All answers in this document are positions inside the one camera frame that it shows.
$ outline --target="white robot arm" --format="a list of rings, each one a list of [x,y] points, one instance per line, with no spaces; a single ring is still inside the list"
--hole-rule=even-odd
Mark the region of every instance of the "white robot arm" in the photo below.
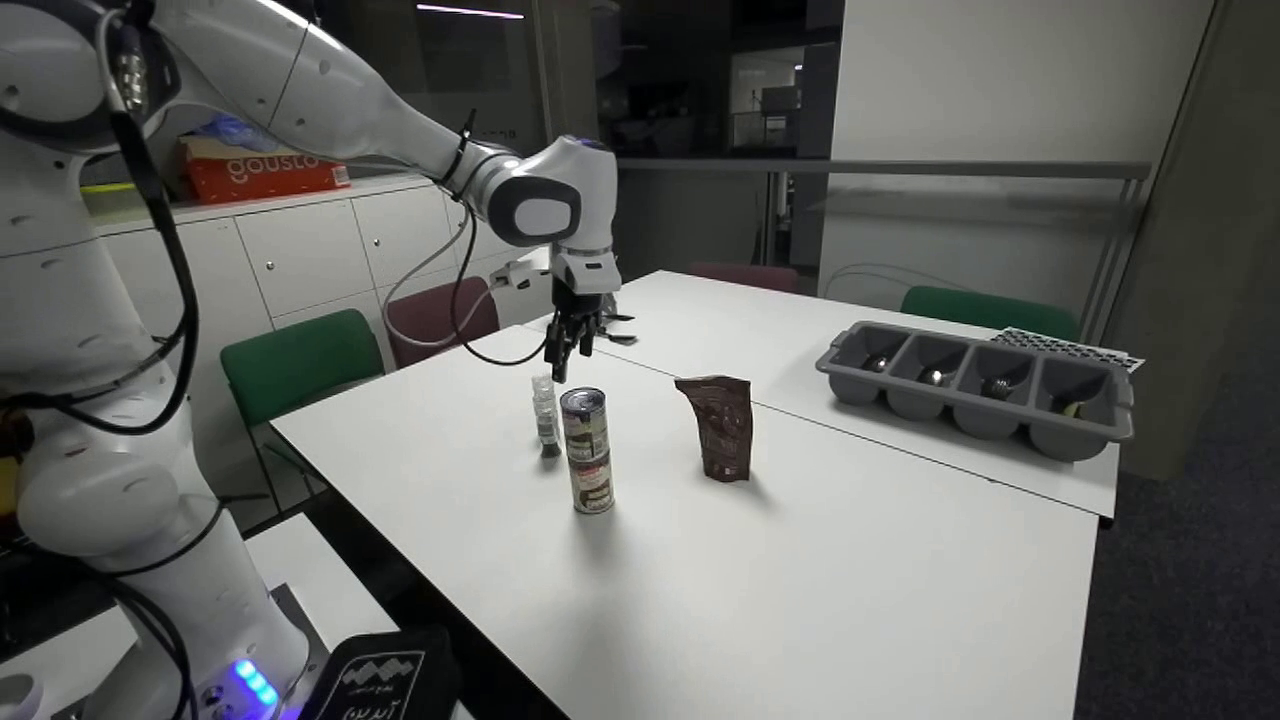
[[[27,425],[19,525],[156,603],[187,649],[195,714],[275,714],[302,666],[302,636],[262,593],[236,525],[217,511],[191,454],[187,410],[121,436],[77,410],[145,427],[177,393],[127,292],[91,238],[77,172],[110,148],[109,88],[145,126],[171,99],[256,119],[275,139],[330,159],[384,154],[440,179],[509,242],[550,242],[554,319],[542,356],[591,350],[611,261],[614,159],[580,139],[515,159],[413,111],[358,55],[267,0],[131,0],[149,28],[110,39],[99,72],[99,0],[0,4],[0,419]],[[77,410],[27,395],[109,388]],[[131,617],[138,649],[87,705],[87,720],[171,714],[178,672],[161,632]]]

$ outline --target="white table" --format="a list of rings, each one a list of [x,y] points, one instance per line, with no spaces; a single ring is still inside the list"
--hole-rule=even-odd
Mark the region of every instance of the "white table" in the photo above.
[[[275,430],[567,714],[1071,714],[1097,514],[770,409],[712,483],[673,378],[611,356],[570,385],[618,506],[575,514],[533,373],[444,350]]]
[[[349,636],[396,632],[386,613],[368,596],[351,566],[326,548],[311,521],[293,514],[262,537],[246,538],[246,554],[262,581],[286,582],[298,609],[309,613],[324,649],[336,649]],[[121,609],[99,613],[22,655],[0,664],[0,677],[30,672],[44,683],[35,720],[49,720],[55,709],[87,697],[115,658],[131,649],[136,632]]]
[[[1093,458],[1058,464],[1019,444],[966,440],[945,425],[910,425],[888,410],[852,410],[830,401],[816,358],[855,319],[908,324],[946,337],[990,337],[966,324],[900,314],[859,302],[760,292],[721,278],[651,273],[618,292],[618,309],[634,314],[629,332],[639,345],[600,345],[602,356],[644,365],[669,376],[743,376],[762,409],[828,425],[872,444],[946,464],[990,483],[1008,483],[1097,514],[1116,511],[1120,448]]]

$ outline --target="small bottle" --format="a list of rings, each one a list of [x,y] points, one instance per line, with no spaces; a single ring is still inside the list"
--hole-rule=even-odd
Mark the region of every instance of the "small bottle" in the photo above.
[[[570,388],[561,395],[570,506],[596,514],[611,506],[611,468],[606,468],[606,419],[600,388]]]
[[[537,444],[542,448],[542,458],[561,454],[561,410],[554,410],[550,376],[533,378],[533,419],[537,419]]]

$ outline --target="gray cutlery tray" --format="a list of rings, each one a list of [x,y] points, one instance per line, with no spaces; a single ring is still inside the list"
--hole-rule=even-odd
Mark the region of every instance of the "gray cutlery tray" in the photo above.
[[[1026,440],[1084,458],[1132,440],[1126,373],[983,338],[852,324],[816,358],[838,402],[888,402],[908,419],[953,419],[979,440]]]

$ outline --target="green chair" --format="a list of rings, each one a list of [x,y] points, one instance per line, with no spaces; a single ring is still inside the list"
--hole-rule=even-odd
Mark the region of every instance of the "green chair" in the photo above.
[[[293,458],[286,448],[275,448],[267,440],[258,444],[256,427],[384,373],[375,338],[363,314],[351,309],[227,345],[219,350],[219,365],[232,385],[241,419],[252,430],[256,458],[262,464],[267,448],[294,473],[302,473],[302,464]],[[285,511],[272,468],[262,464],[262,473],[272,502],[275,511]]]
[[[1011,294],[983,294],[983,292],[955,292],[955,289],[908,289],[904,310],[910,314],[935,314],[955,324],[979,324],[979,329],[1022,329],[1039,337],[1081,338],[1081,324],[1071,310],[1053,302],[1026,302]]]

